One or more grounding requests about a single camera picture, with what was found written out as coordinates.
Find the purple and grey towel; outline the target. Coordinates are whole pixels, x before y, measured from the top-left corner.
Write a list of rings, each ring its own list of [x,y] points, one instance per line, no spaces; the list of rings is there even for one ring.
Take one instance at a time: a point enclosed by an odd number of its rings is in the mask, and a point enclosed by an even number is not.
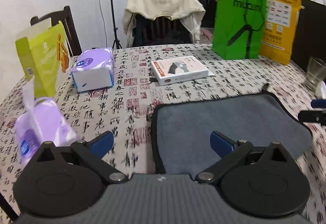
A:
[[[217,100],[161,104],[151,122],[152,154],[157,174],[194,178],[221,159],[210,146],[213,131],[258,147],[279,141],[296,159],[306,151],[312,131],[293,117],[271,92]]]

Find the clear drinking glass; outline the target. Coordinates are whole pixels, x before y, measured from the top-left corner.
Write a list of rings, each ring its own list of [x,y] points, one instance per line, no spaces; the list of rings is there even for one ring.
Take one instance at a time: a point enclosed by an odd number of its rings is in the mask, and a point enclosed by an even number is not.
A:
[[[311,57],[307,66],[304,85],[311,91],[315,91],[317,85],[325,80],[325,62],[320,58]]]

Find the near purple tissue pack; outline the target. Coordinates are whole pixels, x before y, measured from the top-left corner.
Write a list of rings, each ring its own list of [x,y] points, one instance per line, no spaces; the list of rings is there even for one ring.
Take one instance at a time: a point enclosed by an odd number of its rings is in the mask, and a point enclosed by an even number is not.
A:
[[[28,164],[45,141],[51,141],[55,146],[62,147],[80,139],[53,98],[34,98],[33,78],[23,86],[23,105],[26,112],[15,121],[15,139],[22,166]]]

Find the purple tissue pack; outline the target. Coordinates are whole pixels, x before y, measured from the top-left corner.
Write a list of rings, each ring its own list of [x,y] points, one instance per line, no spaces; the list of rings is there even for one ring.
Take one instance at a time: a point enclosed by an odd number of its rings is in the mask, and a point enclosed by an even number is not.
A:
[[[95,48],[83,52],[71,69],[78,93],[114,86],[112,48]]]
[[[23,86],[23,105],[26,112],[15,121],[15,139],[22,166],[28,164],[45,141],[51,141],[55,146],[62,147],[80,139],[53,98],[34,98],[33,78]]]

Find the black paper bag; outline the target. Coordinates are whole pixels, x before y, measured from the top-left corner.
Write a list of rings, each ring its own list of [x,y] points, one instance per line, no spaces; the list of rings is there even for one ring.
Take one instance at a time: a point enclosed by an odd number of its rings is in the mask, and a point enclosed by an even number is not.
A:
[[[301,0],[291,60],[306,71],[309,59],[325,61],[326,6],[312,0]]]

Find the far purple tissue pack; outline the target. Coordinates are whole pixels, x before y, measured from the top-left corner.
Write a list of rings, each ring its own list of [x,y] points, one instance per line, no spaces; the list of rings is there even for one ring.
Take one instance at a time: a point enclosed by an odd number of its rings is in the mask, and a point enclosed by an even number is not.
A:
[[[78,93],[114,86],[112,48],[95,48],[83,52],[71,69]]]

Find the yellow printed paper bag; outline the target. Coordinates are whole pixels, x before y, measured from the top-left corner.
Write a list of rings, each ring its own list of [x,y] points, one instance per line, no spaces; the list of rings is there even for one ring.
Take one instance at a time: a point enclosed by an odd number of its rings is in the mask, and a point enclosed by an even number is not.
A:
[[[267,7],[259,54],[287,65],[292,55],[302,0],[267,0]]]

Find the white flat product box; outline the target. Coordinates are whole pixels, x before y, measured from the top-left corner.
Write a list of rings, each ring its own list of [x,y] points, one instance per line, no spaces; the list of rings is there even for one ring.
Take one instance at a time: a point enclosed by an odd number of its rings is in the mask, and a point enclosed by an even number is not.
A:
[[[195,56],[152,61],[151,68],[160,86],[214,76]]]

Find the studio light on stand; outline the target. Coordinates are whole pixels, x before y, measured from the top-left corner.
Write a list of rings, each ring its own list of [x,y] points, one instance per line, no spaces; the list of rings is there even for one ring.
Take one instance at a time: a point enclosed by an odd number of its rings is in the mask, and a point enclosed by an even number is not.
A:
[[[106,30],[106,21],[105,21],[104,15],[103,15],[101,0],[98,0],[98,3],[99,3],[99,11],[100,11],[102,22],[103,22],[103,29],[104,29],[104,34],[105,34],[106,46],[108,46],[108,36],[107,36],[107,30]],[[114,1],[113,0],[110,0],[110,9],[111,9],[113,33],[114,33],[114,40],[113,40],[113,44],[112,44],[112,49],[121,50],[122,45],[120,43],[120,40],[118,39],[118,34],[117,34],[118,27],[116,25],[116,17],[115,17],[115,12],[114,12]]]

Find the lime green carton box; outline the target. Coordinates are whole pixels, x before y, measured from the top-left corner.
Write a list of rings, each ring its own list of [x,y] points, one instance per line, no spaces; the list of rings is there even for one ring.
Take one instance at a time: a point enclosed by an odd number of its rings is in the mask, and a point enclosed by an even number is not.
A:
[[[35,98],[55,96],[71,67],[63,23],[52,26],[47,18],[25,28],[15,46],[26,79],[34,79]]]

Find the green mucun paper bag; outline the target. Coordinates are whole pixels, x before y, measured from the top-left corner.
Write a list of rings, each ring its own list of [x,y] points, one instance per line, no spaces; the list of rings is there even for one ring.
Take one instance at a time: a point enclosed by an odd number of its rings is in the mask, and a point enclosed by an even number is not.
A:
[[[217,0],[212,50],[225,60],[257,58],[267,0]]]

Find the chair with cream cloth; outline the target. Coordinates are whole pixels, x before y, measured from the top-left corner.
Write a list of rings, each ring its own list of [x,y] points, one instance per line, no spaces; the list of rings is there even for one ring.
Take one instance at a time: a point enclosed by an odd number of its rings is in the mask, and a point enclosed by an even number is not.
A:
[[[193,43],[191,33],[180,20],[158,17],[149,20],[137,14],[132,31],[132,47]]]

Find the cream cloth on chair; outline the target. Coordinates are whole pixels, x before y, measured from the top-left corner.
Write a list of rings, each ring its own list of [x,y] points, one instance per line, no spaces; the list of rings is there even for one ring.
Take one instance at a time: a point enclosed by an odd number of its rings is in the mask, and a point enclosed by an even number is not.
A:
[[[123,15],[123,30],[127,36],[126,47],[132,47],[136,15],[154,21],[164,17],[179,20],[190,33],[193,43],[200,40],[200,26],[206,13],[199,0],[127,0]]]

